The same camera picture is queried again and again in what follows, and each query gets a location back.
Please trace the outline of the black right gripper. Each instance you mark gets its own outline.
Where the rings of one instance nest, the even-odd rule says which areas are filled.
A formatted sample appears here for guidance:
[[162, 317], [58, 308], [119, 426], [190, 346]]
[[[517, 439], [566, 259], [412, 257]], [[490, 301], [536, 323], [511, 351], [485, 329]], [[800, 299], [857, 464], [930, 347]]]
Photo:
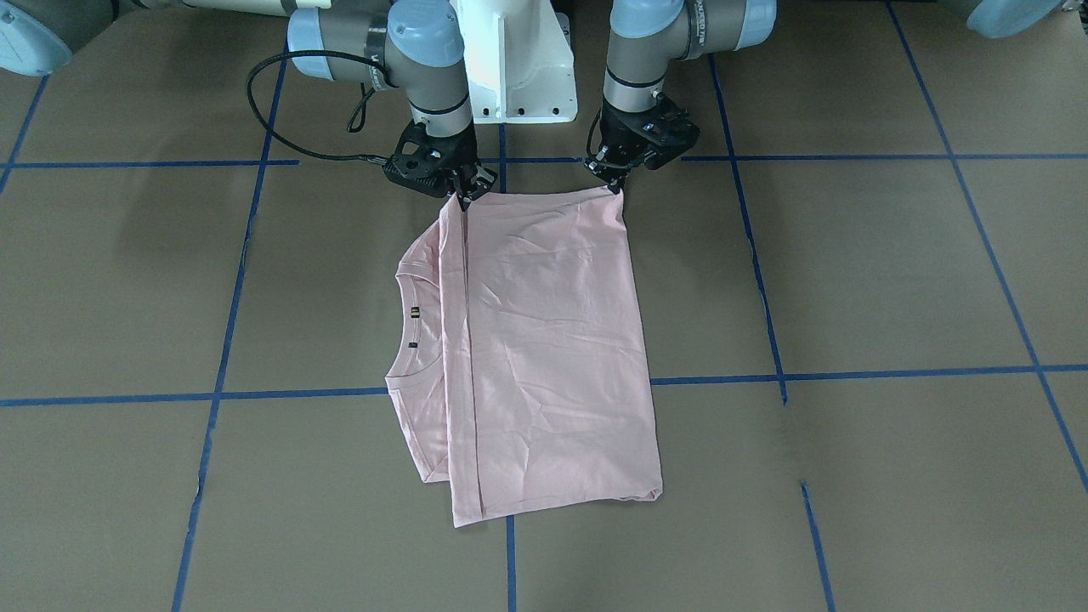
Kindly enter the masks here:
[[455, 194], [462, 212], [493, 189], [497, 174], [478, 166], [478, 143], [472, 123], [447, 137], [428, 134], [419, 122], [404, 128], [394, 151], [383, 164], [390, 182], [434, 198]]

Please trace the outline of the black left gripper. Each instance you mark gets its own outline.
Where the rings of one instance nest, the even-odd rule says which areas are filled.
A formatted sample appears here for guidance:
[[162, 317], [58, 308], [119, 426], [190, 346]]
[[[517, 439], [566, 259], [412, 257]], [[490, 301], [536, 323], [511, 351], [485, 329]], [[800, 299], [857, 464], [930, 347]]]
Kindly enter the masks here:
[[603, 102], [588, 132], [584, 166], [613, 194], [623, 191], [638, 167], [672, 162], [697, 143], [700, 128], [687, 109], [658, 93], [650, 109], [628, 112]]

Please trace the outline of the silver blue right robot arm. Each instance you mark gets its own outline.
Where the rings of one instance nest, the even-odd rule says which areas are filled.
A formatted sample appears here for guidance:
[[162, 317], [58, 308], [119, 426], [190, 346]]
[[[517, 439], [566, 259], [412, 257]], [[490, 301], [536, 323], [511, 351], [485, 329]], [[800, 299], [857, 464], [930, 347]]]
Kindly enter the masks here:
[[[326, 162], [380, 167], [390, 182], [467, 208], [492, 189], [479, 159], [465, 42], [447, 1], [4, 1], [3, 70], [46, 77], [78, 52], [133, 34], [119, 53], [124, 68], [166, 60], [196, 77], [196, 62], [245, 78], [250, 112], [269, 139]], [[166, 59], [180, 51], [180, 59]], [[409, 121], [394, 149], [319, 152], [280, 134], [255, 89], [283, 65], [356, 86], [348, 131], [364, 128], [373, 94], [397, 91]]]

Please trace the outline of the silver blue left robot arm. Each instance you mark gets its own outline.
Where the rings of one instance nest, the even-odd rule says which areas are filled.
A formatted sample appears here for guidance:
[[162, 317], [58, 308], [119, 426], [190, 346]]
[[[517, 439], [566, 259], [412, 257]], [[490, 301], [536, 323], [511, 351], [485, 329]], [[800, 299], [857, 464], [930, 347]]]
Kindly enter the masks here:
[[615, 1], [576, 189], [759, 213], [1085, 206], [1084, 135], [1019, 78], [1085, 97], [1080, 19], [1054, 4], [1002, 45], [941, 3], [788, 1], [744, 56], [746, 3]]

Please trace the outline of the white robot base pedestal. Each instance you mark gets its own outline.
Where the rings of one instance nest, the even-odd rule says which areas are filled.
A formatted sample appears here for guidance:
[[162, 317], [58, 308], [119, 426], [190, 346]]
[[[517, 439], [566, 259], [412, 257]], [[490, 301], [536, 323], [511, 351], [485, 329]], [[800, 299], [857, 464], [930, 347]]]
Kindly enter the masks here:
[[475, 123], [574, 121], [574, 51], [549, 1], [454, 1], [452, 8]]

